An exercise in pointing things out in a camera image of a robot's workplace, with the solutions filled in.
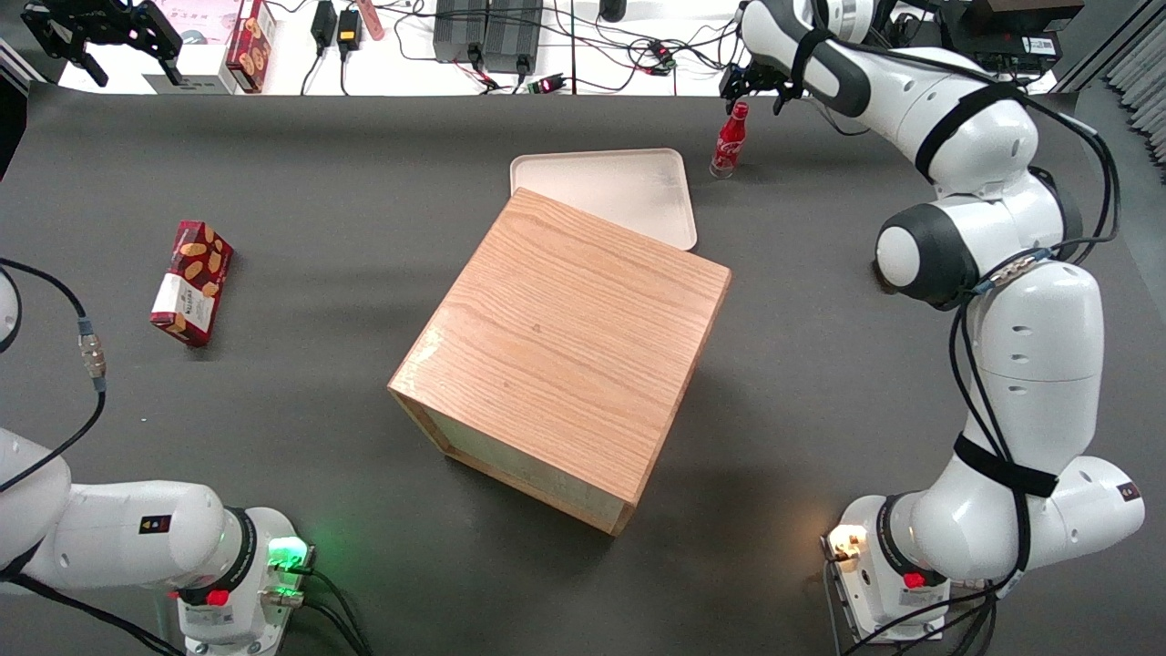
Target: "coca-cola bottle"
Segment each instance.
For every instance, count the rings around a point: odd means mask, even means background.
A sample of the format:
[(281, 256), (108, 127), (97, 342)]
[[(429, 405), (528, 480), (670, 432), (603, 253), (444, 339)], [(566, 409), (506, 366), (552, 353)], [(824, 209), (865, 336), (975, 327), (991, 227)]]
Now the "coca-cola bottle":
[(749, 105), (743, 100), (737, 100), (732, 106), (732, 113), (725, 126), (721, 128), (717, 136), (717, 150), (712, 153), (712, 163), (709, 164), (709, 172), (712, 177), (725, 178), (737, 170), (737, 156), (740, 155), (740, 146), (745, 142), (745, 117), (749, 115)]

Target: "biscuit package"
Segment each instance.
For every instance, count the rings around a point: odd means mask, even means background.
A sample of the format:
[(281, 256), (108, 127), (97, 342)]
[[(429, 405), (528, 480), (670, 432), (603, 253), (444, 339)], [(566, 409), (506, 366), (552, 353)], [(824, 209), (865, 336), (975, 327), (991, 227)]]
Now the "biscuit package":
[(201, 220), (178, 223), (170, 268), (154, 297), (149, 322), (191, 347), (211, 340), (223, 282), (234, 248)]
[(245, 0), (226, 51), (226, 68), (246, 93), (260, 93), (275, 41), (275, 20), (262, 0)]

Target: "wooden box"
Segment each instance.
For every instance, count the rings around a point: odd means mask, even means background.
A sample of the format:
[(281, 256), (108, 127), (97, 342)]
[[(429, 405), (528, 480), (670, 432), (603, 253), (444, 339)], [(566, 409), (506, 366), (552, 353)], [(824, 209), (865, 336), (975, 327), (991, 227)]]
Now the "wooden box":
[(519, 189), (388, 389), (445, 456), (619, 535), (730, 277)]

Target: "red led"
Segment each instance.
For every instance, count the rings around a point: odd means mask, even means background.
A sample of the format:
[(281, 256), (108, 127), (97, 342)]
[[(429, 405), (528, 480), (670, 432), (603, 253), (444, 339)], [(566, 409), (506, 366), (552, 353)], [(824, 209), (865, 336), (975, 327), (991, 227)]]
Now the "red led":
[(225, 590), (212, 590), (206, 593), (206, 605), (226, 606), (226, 600), (229, 597), (231, 597), (231, 593)]
[(907, 590), (915, 590), (927, 585), (927, 579), (919, 572), (907, 572), (902, 576), (902, 585), (907, 586)]

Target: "gray fabric backdrop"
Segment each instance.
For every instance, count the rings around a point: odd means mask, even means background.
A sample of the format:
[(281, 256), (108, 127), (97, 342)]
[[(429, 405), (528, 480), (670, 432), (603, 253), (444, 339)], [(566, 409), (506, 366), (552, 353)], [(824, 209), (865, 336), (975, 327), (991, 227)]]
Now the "gray fabric backdrop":
[[(930, 485), (964, 411), (949, 315), (878, 292), (878, 226), (930, 190), (891, 146), (835, 135), (809, 106), (754, 106), (744, 165), (705, 172), (714, 99), (125, 98), (37, 89), (0, 183), (0, 252), (51, 270), (96, 318), (110, 407), (69, 453), (78, 482), (204, 482), (272, 506), (319, 545), (379, 654), (823, 655), (816, 536), (852, 499)], [(667, 146), (688, 167), (698, 252), (735, 281), (625, 534), (612, 541), (444, 460), (385, 392), (492, 218), (524, 153)], [(1080, 144), (1044, 126), (1040, 161), (1097, 199)], [(239, 252), (213, 345), (147, 322), (176, 221)], [(1089, 453), (1147, 500), (1142, 531), (1033, 572), (996, 655), (1149, 655), (1166, 639), (1161, 354), (1124, 244), (1089, 268), (1107, 309)], [(55, 445), (92, 394), (65, 302), (21, 276), (22, 334), (0, 418)], [(148, 593), (83, 595), (154, 626)], [(318, 618), (288, 656), (342, 653)], [(114, 629), (0, 598), (3, 654), (124, 655)], [(939, 654), (939, 648), (920, 653)]]

